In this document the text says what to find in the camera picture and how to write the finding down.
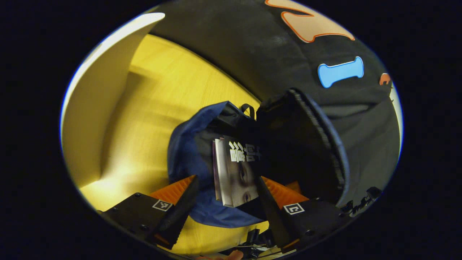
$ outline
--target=yellow floor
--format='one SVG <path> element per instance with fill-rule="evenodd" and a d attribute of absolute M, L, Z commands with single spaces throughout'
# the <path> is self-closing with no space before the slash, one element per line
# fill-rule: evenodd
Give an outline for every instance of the yellow floor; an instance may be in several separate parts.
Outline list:
<path fill-rule="evenodd" d="M 259 106 L 251 94 L 196 54 L 147 35 L 108 125 L 102 177 L 80 191 L 93 207 L 104 211 L 135 192 L 150 194 L 168 185 L 167 147 L 174 128 L 200 108 L 226 100 L 236 106 Z M 225 229 L 188 217 L 172 252 L 215 253 L 244 242 L 255 227 L 263 232 L 268 222 Z"/>

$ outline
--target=screw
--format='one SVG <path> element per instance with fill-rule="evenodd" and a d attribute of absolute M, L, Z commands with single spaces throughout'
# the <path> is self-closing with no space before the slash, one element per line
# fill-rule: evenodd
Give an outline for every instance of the screw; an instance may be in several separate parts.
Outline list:
<path fill-rule="evenodd" d="M 315 233 L 314 230 L 309 229 L 305 232 L 305 235 L 314 235 L 314 233 Z"/>

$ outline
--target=orange patch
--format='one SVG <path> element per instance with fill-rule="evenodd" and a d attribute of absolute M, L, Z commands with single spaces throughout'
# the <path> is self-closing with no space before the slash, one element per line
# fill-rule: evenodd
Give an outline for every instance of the orange patch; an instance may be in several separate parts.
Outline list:
<path fill-rule="evenodd" d="M 379 84 L 380 85 L 388 85 L 388 83 L 390 83 L 391 81 L 391 78 L 390 78 L 390 75 L 386 74 L 386 73 L 382 73 L 382 76 L 380 76 L 380 79 L 379 79 Z"/>
<path fill-rule="evenodd" d="M 282 12 L 281 17 L 292 31 L 306 43 L 311 43 L 316 37 L 324 35 L 341 35 L 354 41 L 353 34 L 345 28 L 327 18 L 326 16 L 291 0 L 266 0 L 265 4 L 272 7 L 290 9 L 304 12 L 298 15 L 291 12 Z"/>

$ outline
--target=black background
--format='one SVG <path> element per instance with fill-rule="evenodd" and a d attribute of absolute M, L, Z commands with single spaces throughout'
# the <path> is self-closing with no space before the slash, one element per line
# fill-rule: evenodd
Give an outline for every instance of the black background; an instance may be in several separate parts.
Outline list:
<path fill-rule="evenodd" d="M 120 235 L 78 195 L 66 173 L 59 116 L 67 85 L 92 48 L 159 1 L 65 1 L 6 4 L 3 88 L 7 133 L 1 200 L 7 218 L 0 252 L 8 259 L 166 257 Z M 404 143 L 384 195 L 357 221 L 301 253 L 417 253 L 454 257 L 456 98 L 462 69 L 458 1 L 313 1 L 382 59 L 399 91 Z"/>

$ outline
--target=sticker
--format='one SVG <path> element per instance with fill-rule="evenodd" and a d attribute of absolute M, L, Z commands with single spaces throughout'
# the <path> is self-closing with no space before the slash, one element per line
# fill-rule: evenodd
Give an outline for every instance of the sticker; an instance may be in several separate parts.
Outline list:
<path fill-rule="evenodd" d="M 364 75 L 363 60 L 356 56 L 354 61 L 327 66 L 321 64 L 318 67 L 318 76 L 321 84 L 325 88 L 329 88 L 332 84 L 339 80 L 344 80 L 351 77 L 362 78 Z"/>
<path fill-rule="evenodd" d="M 290 9 L 306 15 L 282 12 L 281 17 L 287 26 L 306 43 L 312 43 L 316 37 L 325 35 L 341 35 L 354 41 L 354 36 L 345 28 L 315 10 L 291 0 L 266 0 L 272 7 Z"/>
<path fill-rule="evenodd" d="M 379 84 L 380 85 L 388 85 L 388 83 L 390 83 L 391 81 L 391 78 L 390 78 L 390 75 L 388 75 L 387 73 L 382 73 L 382 76 L 380 76 L 380 79 L 379 79 Z"/>
<path fill-rule="evenodd" d="M 168 203 L 162 200 L 158 200 L 152 207 L 154 209 L 162 210 L 162 211 L 167 211 L 169 208 L 172 206 L 172 203 Z"/>
<path fill-rule="evenodd" d="M 300 206 L 300 204 L 295 203 L 295 204 L 290 204 L 290 205 L 285 205 L 284 209 L 286 209 L 287 213 L 290 215 L 298 214 L 301 212 L 304 212 L 305 210 Z"/>

